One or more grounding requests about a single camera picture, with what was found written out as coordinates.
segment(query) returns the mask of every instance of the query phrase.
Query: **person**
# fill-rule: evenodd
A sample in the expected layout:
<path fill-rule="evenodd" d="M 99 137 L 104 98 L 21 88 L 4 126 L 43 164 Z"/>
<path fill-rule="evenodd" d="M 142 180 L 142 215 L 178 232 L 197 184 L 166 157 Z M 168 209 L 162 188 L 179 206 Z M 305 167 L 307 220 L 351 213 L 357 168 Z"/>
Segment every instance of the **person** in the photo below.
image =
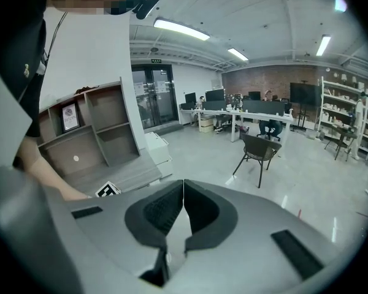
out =
<path fill-rule="evenodd" d="M 266 91 L 264 93 L 264 101 L 273 101 L 276 99 L 273 99 L 272 92 L 270 90 Z M 280 121 L 270 120 L 270 121 L 260 121 L 259 122 L 259 130 L 262 138 L 266 138 L 266 127 L 274 128 L 274 131 L 270 134 L 270 136 L 273 138 L 273 141 L 277 141 L 277 137 L 282 132 L 282 125 Z"/>
<path fill-rule="evenodd" d="M 355 123 L 353 124 L 353 126 L 356 128 L 356 133 L 357 136 L 360 136 L 360 132 L 362 130 L 362 122 L 364 119 L 364 102 L 366 101 L 366 96 L 367 94 L 365 93 L 365 91 L 360 93 L 360 97 L 357 101 L 356 104 L 356 111 L 355 111 Z M 351 148 L 350 148 L 350 155 L 356 159 L 359 160 L 360 157 L 358 156 L 358 149 L 360 147 L 359 143 L 361 142 L 359 139 L 360 138 L 356 138 L 355 140 L 353 140 L 353 143 L 351 144 Z"/>
<path fill-rule="evenodd" d="M 0 76 L 33 123 L 18 149 L 24 171 L 42 184 L 57 188 L 65 200 L 88 198 L 66 183 L 41 156 L 39 97 L 44 79 L 46 28 L 44 12 L 55 7 L 64 12 L 103 13 L 112 2 L 125 0 L 6 0 L 0 6 Z"/>
<path fill-rule="evenodd" d="M 203 102 L 205 102 L 205 101 L 206 101 L 206 98 L 204 96 L 201 96 L 199 98 L 199 100 L 196 102 L 196 108 L 197 109 L 203 109 Z M 192 124 L 192 126 L 196 126 L 196 125 L 198 125 L 198 123 L 197 123 L 197 113 L 195 113 L 195 115 L 194 115 L 194 124 Z"/>

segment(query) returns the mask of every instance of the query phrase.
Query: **glass door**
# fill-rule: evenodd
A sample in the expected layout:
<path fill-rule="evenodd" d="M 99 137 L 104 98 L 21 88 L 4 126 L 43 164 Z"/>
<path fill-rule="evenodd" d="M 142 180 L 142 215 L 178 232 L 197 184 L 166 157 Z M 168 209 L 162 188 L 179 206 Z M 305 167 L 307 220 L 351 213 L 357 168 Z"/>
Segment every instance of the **glass door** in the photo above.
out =
<path fill-rule="evenodd" d="M 178 120 L 171 66 L 132 67 L 144 129 Z"/>

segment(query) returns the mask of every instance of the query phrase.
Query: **black shirt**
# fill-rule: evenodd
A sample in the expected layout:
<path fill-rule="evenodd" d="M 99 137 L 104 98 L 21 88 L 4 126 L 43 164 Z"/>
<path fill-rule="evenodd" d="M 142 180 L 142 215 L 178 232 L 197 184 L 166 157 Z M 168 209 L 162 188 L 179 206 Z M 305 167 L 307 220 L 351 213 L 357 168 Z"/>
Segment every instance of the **black shirt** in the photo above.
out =
<path fill-rule="evenodd" d="M 0 75 L 33 120 L 26 135 L 38 137 L 39 97 L 44 76 L 36 72 L 45 48 L 47 0 L 6 1 L 10 12 L 0 10 Z"/>

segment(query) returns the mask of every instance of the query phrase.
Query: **ceiling light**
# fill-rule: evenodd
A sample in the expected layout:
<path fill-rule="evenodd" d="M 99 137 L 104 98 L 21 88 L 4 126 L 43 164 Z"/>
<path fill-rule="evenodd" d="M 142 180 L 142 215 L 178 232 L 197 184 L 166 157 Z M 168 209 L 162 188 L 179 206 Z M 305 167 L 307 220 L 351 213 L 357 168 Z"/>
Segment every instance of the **ceiling light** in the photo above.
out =
<path fill-rule="evenodd" d="M 335 0 L 335 11 L 344 12 L 348 8 L 347 3 L 345 0 Z"/>
<path fill-rule="evenodd" d="M 318 50 L 318 53 L 316 54 L 316 56 L 322 56 L 323 55 L 327 45 L 330 42 L 330 39 L 331 39 L 330 35 L 323 35 L 322 36 L 320 47 L 319 47 L 319 50 Z"/>
<path fill-rule="evenodd" d="M 244 55 L 242 55 L 241 53 L 239 53 L 236 49 L 231 48 L 228 50 L 228 52 L 234 54 L 235 56 L 239 57 L 241 60 L 243 61 L 248 61 L 248 58 Z"/>
<path fill-rule="evenodd" d="M 190 35 L 192 37 L 199 38 L 201 40 L 207 40 L 210 38 L 210 36 L 203 34 L 202 32 L 196 31 L 193 28 L 189 28 L 184 25 L 180 25 L 180 24 L 177 24 L 171 21 L 166 21 L 166 20 L 161 20 L 161 19 L 157 19 L 154 22 L 154 27 L 168 29 L 170 31 L 175 31 L 175 32 L 181 32 L 183 34 Z"/>

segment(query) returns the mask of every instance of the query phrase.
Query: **framed certificate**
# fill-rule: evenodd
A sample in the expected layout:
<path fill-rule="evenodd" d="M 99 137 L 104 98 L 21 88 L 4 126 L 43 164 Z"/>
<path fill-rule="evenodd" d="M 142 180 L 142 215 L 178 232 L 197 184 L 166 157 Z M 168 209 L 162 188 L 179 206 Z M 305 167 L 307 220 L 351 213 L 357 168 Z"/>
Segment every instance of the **framed certificate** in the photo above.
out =
<path fill-rule="evenodd" d="M 76 104 L 70 104 L 62 109 L 63 133 L 80 127 Z"/>

